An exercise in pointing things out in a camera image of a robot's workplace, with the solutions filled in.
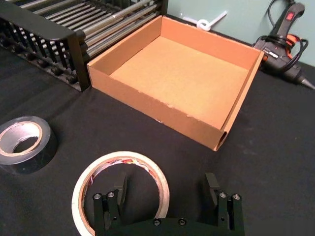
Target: duct tape roll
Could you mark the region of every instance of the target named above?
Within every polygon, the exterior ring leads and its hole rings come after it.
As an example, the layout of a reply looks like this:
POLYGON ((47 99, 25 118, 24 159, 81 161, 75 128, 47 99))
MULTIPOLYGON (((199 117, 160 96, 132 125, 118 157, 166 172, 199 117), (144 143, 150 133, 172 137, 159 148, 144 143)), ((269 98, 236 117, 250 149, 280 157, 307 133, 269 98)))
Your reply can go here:
POLYGON ((161 169, 152 160, 139 153, 118 151, 94 161, 79 177, 72 195, 72 216, 82 236, 94 236, 95 232, 84 215, 84 198, 93 179, 106 168, 116 164, 134 164, 145 169, 155 180, 159 193, 159 207, 155 218, 165 218, 169 206, 169 189, 161 169))
POLYGON ((56 151, 56 137, 42 118, 20 117, 0 126, 0 167, 7 172, 29 174, 38 171, 56 151), (30 139, 33 142, 22 150, 19 146, 30 139))

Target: black tablecloth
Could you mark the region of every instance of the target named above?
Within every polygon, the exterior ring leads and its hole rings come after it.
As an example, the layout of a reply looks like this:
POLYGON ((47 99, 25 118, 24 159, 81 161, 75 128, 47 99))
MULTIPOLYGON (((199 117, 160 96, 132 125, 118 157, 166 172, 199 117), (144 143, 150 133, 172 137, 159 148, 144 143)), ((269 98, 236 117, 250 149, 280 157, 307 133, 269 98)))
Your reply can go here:
MULTIPOLYGON (((315 69, 303 66, 315 82, 315 69)), ((33 115, 46 119, 59 148, 30 175, 0 170, 0 234, 77 235, 71 198, 85 168, 113 151, 155 161, 170 188, 168 217, 206 221, 201 183, 212 172, 223 189, 243 196, 246 233, 315 235, 315 92, 258 72, 228 138, 218 152, 119 101, 89 88, 80 93, 11 53, 0 50, 0 123, 33 115)), ((108 192, 121 171, 128 178, 123 220, 154 217, 158 190, 139 167, 118 165, 88 190, 108 192)))

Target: silver duct tape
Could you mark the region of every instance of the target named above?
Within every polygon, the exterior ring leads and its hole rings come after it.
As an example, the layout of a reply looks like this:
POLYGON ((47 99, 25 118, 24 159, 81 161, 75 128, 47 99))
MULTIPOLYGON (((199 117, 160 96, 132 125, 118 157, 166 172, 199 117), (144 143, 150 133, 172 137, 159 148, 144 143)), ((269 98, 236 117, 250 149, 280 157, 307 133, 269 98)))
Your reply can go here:
POLYGON ((47 165, 57 151, 57 139, 39 117, 20 117, 0 126, 0 167, 12 174, 30 174, 47 165), (35 143, 21 152, 16 147, 29 138, 35 143))
POLYGON ((169 206, 169 188, 167 180, 156 163, 139 153, 118 151, 94 161, 79 177, 72 195, 72 216, 77 230, 82 236, 94 236, 95 232, 84 215, 84 198, 94 178, 110 166, 117 164, 134 164, 146 170, 155 180, 158 187, 159 207, 155 218, 165 218, 169 206))

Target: white plastic clip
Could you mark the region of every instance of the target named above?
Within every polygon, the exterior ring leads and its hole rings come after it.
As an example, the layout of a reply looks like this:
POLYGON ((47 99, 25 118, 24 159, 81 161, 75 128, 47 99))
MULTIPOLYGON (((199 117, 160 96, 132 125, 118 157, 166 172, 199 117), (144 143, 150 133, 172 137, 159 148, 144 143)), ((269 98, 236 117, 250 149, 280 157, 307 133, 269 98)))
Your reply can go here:
POLYGON ((198 29, 202 29, 202 30, 205 30, 205 31, 209 31, 209 30, 211 29, 211 27, 212 27, 215 23, 217 23, 218 21, 220 21, 220 20, 221 20, 224 16, 226 16, 226 15, 227 15, 227 11, 224 11, 221 15, 219 15, 217 18, 215 18, 212 22, 209 22, 209 21, 207 21, 207 20, 205 20, 205 19, 201 19, 201 20, 197 21, 197 20, 194 20, 194 19, 192 19, 192 18, 190 18, 190 17, 186 17, 186 16, 184 16, 183 19, 184 19, 185 21, 189 21, 189 22, 191 22, 191 23, 193 23, 193 24, 196 24, 196 26, 197 26, 198 29))

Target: open cardboard box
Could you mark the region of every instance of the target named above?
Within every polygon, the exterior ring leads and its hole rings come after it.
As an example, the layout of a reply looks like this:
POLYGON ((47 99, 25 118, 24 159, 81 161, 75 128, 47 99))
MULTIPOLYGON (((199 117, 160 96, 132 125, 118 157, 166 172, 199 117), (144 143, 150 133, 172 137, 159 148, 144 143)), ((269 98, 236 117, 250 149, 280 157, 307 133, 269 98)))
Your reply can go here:
POLYGON ((88 64, 92 86, 218 150, 263 53, 159 16, 88 64))

